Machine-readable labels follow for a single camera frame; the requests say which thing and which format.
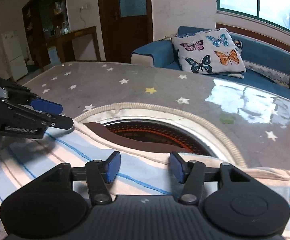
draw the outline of sofa armrest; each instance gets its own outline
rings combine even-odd
[[[154,66],[154,60],[151,56],[140,55],[140,54],[136,54],[136,53],[133,53],[131,55],[130,63],[134,64],[134,65],[144,66],[144,67],[153,67]]]
[[[167,67],[174,61],[173,45],[170,41],[154,41],[133,51],[133,54],[150,56],[154,67]]]

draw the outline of pink butterfly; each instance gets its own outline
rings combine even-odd
[[[193,51],[195,50],[202,50],[204,49],[203,47],[203,40],[198,41],[196,43],[181,43],[180,46],[183,46],[187,51]]]

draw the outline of orange butterfly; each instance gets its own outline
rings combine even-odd
[[[239,59],[237,57],[237,53],[235,50],[231,50],[229,54],[225,54],[222,52],[215,51],[215,54],[220,58],[220,62],[227,66],[229,62],[232,64],[232,61],[234,61],[236,64],[239,63]]]

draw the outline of blue gripper pad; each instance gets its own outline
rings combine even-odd
[[[61,114],[63,111],[62,105],[41,98],[32,100],[30,105],[37,111],[49,114]]]
[[[105,161],[106,183],[112,183],[120,168],[120,152],[115,151]]]
[[[178,183],[185,183],[185,172],[187,170],[187,163],[176,152],[170,153],[169,163],[172,173],[176,177]]]

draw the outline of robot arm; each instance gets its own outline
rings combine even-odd
[[[62,111],[61,105],[0,78],[0,136],[41,139],[49,126],[69,130],[73,120],[59,115]]]

